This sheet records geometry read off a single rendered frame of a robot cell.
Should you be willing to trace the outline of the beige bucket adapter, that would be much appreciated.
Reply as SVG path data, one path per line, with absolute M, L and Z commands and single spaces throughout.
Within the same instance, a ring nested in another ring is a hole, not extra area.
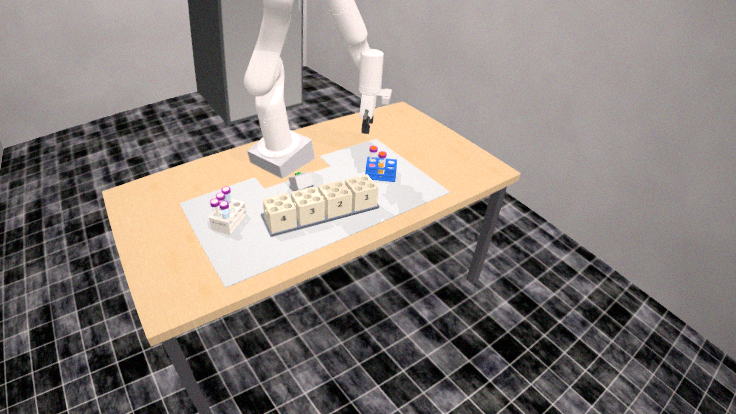
M 343 181 L 320 185 L 318 192 L 325 201 L 325 215 L 328 219 L 351 213 L 352 193 Z
M 287 193 L 263 199 L 263 208 L 271 233 L 297 227 L 296 208 Z
M 315 187 L 291 192 L 291 201 L 300 226 L 325 220 L 325 201 Z
M 379 187 L 368 175 L 345 179 L 345 185 L 352 193 L 354 211 L 377 206 Z

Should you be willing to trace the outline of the white tube rack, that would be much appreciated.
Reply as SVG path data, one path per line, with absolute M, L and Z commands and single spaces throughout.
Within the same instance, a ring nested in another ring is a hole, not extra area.
M 243 220 L 243 218 L 247 214 L 246 214 L 245 203 L 242 201 L 232 199 L 232 203 L 229 204 L 229 210 L 230 209 L 232 209 L 230 211 L 230 218 L 227 220 L 222 219 L 222 214 L 220 215 L 220 217 L 213 217 L 213 213 L 209 216 L 211 230 L 225 233 L 228 235 L 231 235 L 233 233 L 233 231 L 236 229 L 236 227 L 240 224 L 240 222 Z M 230 221 L 231 221 L 231 225 L 229 226 Z

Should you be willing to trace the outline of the blue tube rack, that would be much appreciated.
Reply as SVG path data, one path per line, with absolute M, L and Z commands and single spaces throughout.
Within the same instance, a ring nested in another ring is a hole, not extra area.
M 375 162 L 369 161 L 369 158 L 367 159 L 367 163 L 366 163 L 366 172 L 365 172 L 365 175 L 368 175 L 372 180 L 395 182 L 396 168 L 397 168 L 397 160 L 394 160 L 394 159 L 386 159 L 385 167 L 384 168 L 379 168 L 378 167 L 378 159 L 379 158 L 376 158 L 376 161 Z M 395 163 L 394 164 L 389 164 L 388 161 L 393 161 Z M 374 164 L 375 167 L 370 167 L 370 166 L 368 166 L 369 164 Z M 391 167 L 393 169 L 389 169 L 387 167 Z M 378 169 L 385 170 L 384 174 L 378 174 Z M 382 176 L 382 177 L 379 177 L 379 176 Z

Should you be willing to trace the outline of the purple-capped tube with orange label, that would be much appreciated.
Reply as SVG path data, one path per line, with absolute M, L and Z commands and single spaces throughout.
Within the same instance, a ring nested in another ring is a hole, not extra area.
M 371 162 L 375 162 L 375 161 L 376 161 L 376 156 L 377 156 L 377 151 L 378 151 L 378 147 L 376 147 L 376 146 L 370 146 L 370 149 L 369 149 L 369 151 L 370 151 L 370 158 L 369 158 L 369 161 L 371 161 Z M 374 164 L 369 164 L 369 166 L 370 166 L 370 167 L 374 167 L 375 165 L 374 165 Z

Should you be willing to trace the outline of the grey bench mat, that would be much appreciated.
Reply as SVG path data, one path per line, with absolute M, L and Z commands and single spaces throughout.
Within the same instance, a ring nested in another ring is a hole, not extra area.
M 287 193 L 290 182 L 265 188 L 254 177 L 230 185 L 231 198 L 245 202 L 246 216 L 231 235 L 211 230 L 210 201 L 221 189 L 179 203 L 225 288 L 335 243 L 450 191 L 377 139 L 319 156 L 330 167 L 312 172 L 314 187 L 365 175 L 370 146 L 397 159 L 395 182 L 379 187 L 378 209 L 271 237 L 261 217 L 263 199 Z

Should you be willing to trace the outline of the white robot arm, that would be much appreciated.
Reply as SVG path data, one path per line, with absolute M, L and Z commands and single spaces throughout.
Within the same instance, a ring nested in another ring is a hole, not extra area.
M 262 156 L 271 159 L 286 157 L 300 145 L 298 134 L 289 129 L 283 98 L 284 67 L 281 58 L 279 59 L 290 24 L 293 1 L 264 0 L 259 37 L 244 77 L 246 90 L 255 96 L 263 135 L 258 143 L 258 151 Z M 392 90 L 381 89 L 384 54 L 369 48 L 367 30 L 355 1 L 325 1 L 348 43 L 346 47 L 355 65 L 360 70 L 359 90 L 382 96 L 382 104 L 389 104 Z

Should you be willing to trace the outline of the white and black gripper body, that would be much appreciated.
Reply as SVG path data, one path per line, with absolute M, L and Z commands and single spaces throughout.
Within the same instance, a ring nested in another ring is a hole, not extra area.
M 360 116 L 359 117 L 362 118 L 363 115 L 364 115 L 364 113 L 365 113 L 365 109 L 367 109 L 370 112 L 370 114 L 368 114 L 368 116 L 370 117 L 369 119 L 372 119 L 373 114 L 374 114 L 373 109 L 375 110 L 375 105 L 376 105 L 376 95 L 366 94 L 366 93 L 363 93 L 361 91 L 360 91 L 360 93 L 362 94 L 362 97 L 361 97 Z

